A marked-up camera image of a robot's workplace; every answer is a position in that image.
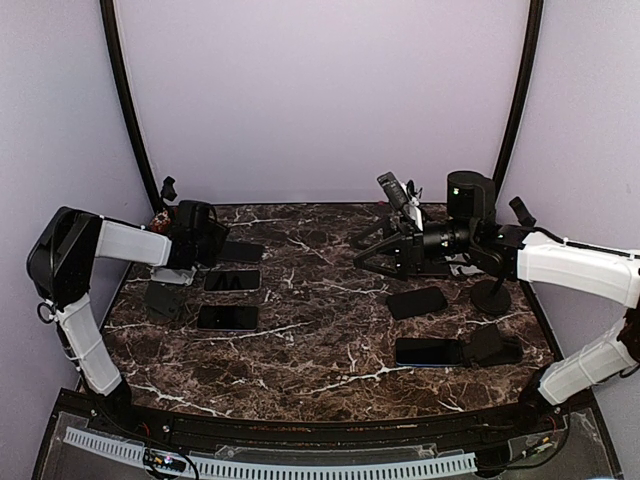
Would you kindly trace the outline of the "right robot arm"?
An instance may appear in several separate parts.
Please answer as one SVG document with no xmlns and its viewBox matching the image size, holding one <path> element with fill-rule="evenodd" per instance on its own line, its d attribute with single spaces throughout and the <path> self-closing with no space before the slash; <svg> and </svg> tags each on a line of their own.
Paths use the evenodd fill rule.
<svg viewBox="0 0 640 480">
<path fill-rule="evenodd" d="M 495 182 L 477 172 L 447 176 L 447 220 L 424 212 L 412 182 L 387 172 L 377 179 L 392 209 L 351 238 L 358 268 L 399 280 L 425 274 L 428 263 L 462 254 L 487 274 L 475 285 L 472 301 L 486 313 L 510 304 L 503 282 L 544 283 L 586 292 L 623 305 L 624 316 L 596 340 L 569 357 L 536 372 L 510 413 L 521 434 L 534 432 L 549 407 L 614 375 L 639 368 L 639 253 L 561 238 L 537 226 L 523 201 L 510 207 L 515 225 L 496 221 Z"/>
</svg>

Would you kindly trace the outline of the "blue edged black phone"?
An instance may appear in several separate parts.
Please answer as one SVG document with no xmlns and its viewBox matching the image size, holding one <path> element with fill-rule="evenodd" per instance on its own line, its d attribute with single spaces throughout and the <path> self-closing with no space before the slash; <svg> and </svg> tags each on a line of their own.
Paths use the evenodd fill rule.
<svg viewBox="0 0 640 480">
<path fill-rule="evenodd" d="M 399 338 L 395 342 L 398 366 L 440 368 L 464 364 L 460 342 L 451 339 Z"/>
</svg>

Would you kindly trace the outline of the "purple phone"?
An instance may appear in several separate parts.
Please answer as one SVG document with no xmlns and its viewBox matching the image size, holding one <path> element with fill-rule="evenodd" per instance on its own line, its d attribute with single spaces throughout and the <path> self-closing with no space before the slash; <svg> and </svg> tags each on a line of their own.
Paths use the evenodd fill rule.
<svg viewBox="0 0 640 480">
<path fill-rule="evenodd" d="M 209 292 L 254 291 L 260 288 L 259 270 L 216 270 L 207 274 L 204 290 Z"/>
<path fill-rule="evenodd" d="M 265 246 L 255 243 L 226 241 L 218 254 L 220 261 L 258 264 L 265 253 Z"/>
</svg>

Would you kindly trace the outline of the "dark grey stand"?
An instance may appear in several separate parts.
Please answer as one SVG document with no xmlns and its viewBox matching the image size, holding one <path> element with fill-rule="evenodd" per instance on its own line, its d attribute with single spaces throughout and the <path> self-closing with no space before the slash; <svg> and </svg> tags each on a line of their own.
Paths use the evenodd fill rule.
<svg viewBox="0 0 640 480">
<path fill-rule="evenodd" d="M 150 309 L 171 320 L 176 320 L 180 316 L 184 297 L 160 283 L 151 282 L 147 287 L 144 301 Z"/>
</svg>

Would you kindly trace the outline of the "black gooseneck phone stand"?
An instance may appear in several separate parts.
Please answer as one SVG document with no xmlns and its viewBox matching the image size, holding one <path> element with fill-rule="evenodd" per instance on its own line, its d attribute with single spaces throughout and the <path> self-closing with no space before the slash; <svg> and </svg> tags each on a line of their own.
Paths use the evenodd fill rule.
<svg viewBox="0 0 640 480">
<path fill-rule="evenodd" d="M 160 190 L 160 200 L 164 211 L 171 219 L 175 218 L 177 211 L 177 204 L 175 200 L 177 198 L 177 192 L 175 190 L 175 179 L 171 176 L 167 176 L 163 182 Z"/>
</svg>

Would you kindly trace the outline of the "white folding phone stand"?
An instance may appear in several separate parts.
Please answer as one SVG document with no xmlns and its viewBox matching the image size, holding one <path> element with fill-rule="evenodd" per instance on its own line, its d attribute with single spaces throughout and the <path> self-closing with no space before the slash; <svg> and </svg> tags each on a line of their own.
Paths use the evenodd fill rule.
<svg viewBox="0 0 640 480">
<path fill-rule="evenodd" d="M 152 267 L 150 270 L 150 280 L 162 284 L 190 286 L 197 272 L 196 267 L 191 267 L 190 269 Z"/>
</svg>

